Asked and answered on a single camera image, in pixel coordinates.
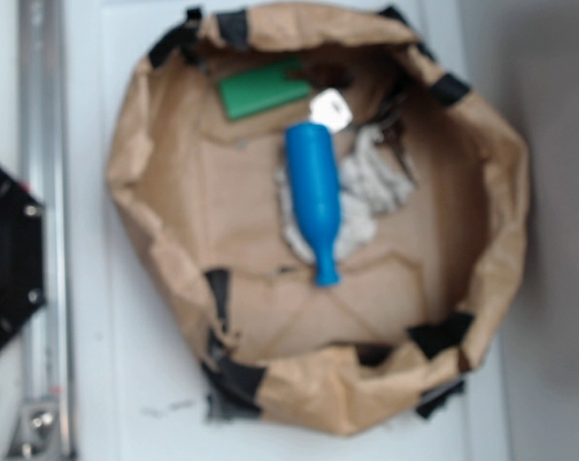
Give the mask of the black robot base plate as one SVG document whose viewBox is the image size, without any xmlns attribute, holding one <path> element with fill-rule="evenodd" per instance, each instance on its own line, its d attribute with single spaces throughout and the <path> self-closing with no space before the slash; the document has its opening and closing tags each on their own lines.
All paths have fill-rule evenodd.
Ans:
<svg viewBox="0 0 579 461">
<path fill-rule="evenodd" d="M 0 167 L 0 351 L 45 304 L 43 214 Z"/>
</svg>

